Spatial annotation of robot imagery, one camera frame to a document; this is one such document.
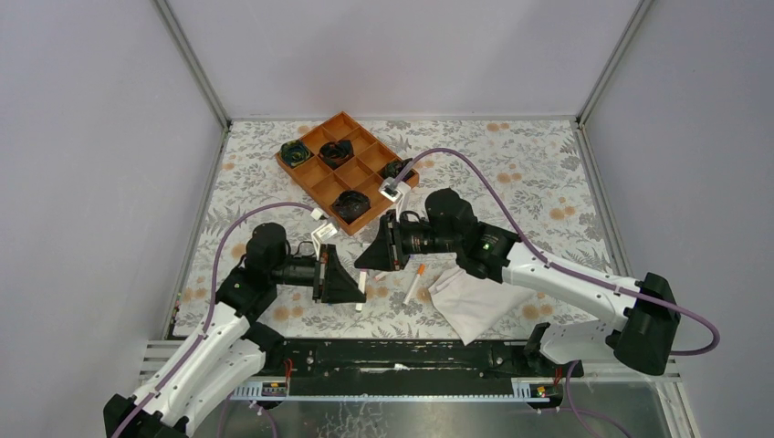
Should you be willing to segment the white marker pen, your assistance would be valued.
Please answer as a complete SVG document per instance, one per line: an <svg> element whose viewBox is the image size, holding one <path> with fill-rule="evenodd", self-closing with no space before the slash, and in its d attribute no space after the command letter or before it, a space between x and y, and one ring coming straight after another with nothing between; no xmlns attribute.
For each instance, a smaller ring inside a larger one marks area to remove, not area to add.
<svg viewBox="0 0 774 438"><path fill-rule="evenodd" d="M363 295L363 301L356 304L355 309L356 309L357 312L362 312L363 306L364 306L365 301L367 299L367 294L366 294L366 291L365 291L366 284L367 284L367 278L368 278L368 272L365 271L365 270L361 270L360 273L359 273L359 277L358 277L358 289L361 292L361 294Z"/></svg>
<svg viewBox="0 0 774 438"><path fill-rule="evenodd" d="M418 276L416 271L403 299L403 304L405 306L409 305L412 299L415 297L421 278L422 276Z"/></svg>

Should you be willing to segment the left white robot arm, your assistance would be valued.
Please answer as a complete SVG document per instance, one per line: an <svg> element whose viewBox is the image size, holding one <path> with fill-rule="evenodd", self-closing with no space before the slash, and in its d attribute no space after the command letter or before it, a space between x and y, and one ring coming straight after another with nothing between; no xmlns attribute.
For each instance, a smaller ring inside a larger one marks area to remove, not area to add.
<svg viewBox="0 0 774 438"><path fill-rule="evenodd" d="M219 402L278 353L284 337L260 322L280 286L308 287L316 302L362 304L335 245L292 255L285 228L258 225L216 290L214 306L167 362L135 392L103 409L109 437L188 437Z"/></svg>

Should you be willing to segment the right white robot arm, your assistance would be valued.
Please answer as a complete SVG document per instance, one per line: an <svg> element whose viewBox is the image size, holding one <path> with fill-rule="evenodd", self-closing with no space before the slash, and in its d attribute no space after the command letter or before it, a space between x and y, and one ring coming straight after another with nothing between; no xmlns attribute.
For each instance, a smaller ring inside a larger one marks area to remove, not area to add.
<svg viewBox="0 0 774 438"><path fill-rule="evenodd" d="M472 205L450 188L431 193L424 205L425 217L386 211L376 238L354 265L400 271L412 255L453 254L473 277L544 292L598 319L576 330L535 328L529 339L547 360L616 359L646 375L664 374L681 319L665 278L608 275L531 250L516 233L479 221Z"/></svg>

